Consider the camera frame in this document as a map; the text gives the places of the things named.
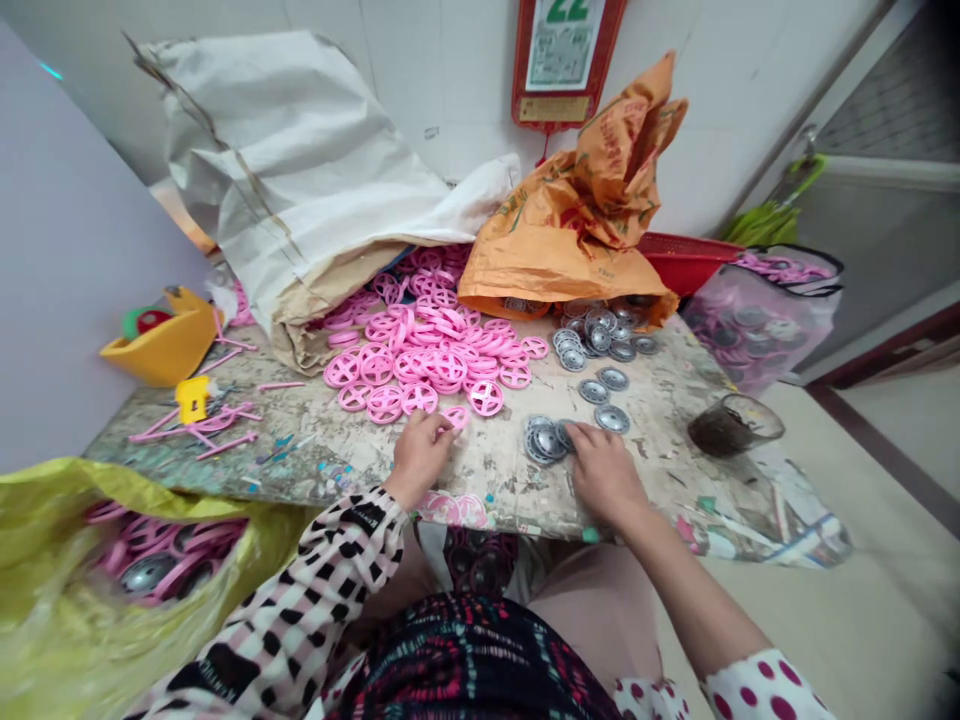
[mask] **person's hand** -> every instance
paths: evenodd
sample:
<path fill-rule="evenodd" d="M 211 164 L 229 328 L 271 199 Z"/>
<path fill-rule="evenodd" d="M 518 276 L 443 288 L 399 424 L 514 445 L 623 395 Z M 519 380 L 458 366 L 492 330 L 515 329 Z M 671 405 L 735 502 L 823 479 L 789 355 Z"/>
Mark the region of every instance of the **person's hand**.
<path fill-rule="evenodd" d="M 404 510 L 413 510 L 440 477 L 458 435 L 460 431 L 440 413 L 414 410 L 393 450 L 393 472 L 383 489 Z"/>
<path fill-rule="evenodd" d="M 583 504 L 615 529 L 650 509 L 637 468 L 623 438 L 586 423 L 565 425 L 577 454 L 573 488 Z"/>

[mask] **yellow plastic clip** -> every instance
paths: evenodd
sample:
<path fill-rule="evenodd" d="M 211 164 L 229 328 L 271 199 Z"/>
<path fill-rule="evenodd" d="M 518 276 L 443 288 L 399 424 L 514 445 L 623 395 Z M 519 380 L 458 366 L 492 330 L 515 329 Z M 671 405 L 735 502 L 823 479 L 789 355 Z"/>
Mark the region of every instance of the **yellow plastic clip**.
<path fill-rule="evenodd" d="M 207 398 L 210 378 L 206 375 L 177 383 L 176 399 L 180 405 L 180 422 L 184 425 L 207 419 Z"/>

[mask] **white floor tile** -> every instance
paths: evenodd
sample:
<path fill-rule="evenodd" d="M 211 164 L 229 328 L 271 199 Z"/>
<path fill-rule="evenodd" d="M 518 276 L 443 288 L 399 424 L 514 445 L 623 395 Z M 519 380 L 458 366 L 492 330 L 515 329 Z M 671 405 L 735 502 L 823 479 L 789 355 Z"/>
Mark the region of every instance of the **white floor tile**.
<path fill-rule="evenodd" d="M 960 542 L 921 508 L 801 388 L 763 397 L 786 449 L 850 529 L 854 555 L 832 570 L 704 566 L 840 718 L 935 717 L 960 645 Z M 661 651 L 695 717 L 709 717 L 664 611 Z"/>

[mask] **polka dot sleeve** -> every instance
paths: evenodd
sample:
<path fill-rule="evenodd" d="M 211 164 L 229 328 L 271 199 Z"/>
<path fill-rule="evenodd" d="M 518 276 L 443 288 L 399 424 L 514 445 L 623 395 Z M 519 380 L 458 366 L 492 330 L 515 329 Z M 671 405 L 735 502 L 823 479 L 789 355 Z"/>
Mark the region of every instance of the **polka dot sleeve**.
<path fill-rule="evenodd" d="M 833 718 L 779 650 L 734 663 L 708 677 L 700 689 L 714 715 L 724 720 Z"/>
<path fill-rule="evenodd" d="M 711 675 L 700 689 L 723 720 L 833 720 L 779 650 L 765 650 Z M 617 709 L 628 720 L 687 720 L 690 707 L 672 680 L 617 680 Z"/>

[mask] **door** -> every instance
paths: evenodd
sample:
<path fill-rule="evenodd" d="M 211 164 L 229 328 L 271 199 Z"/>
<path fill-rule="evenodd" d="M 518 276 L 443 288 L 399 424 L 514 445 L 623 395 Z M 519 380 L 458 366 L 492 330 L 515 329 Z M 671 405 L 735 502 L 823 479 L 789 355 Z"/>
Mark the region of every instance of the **door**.
<path fill-rule="evenodd" d="M 801 383 L 871 330 L 960 280 L 960 117 L 934 5 L 898 0 L 750 192 L 741 211 L 792 187 L 811 145 L 827 169 L 796 205 L 800 242 L 845 265 L 829 337 Z"/>

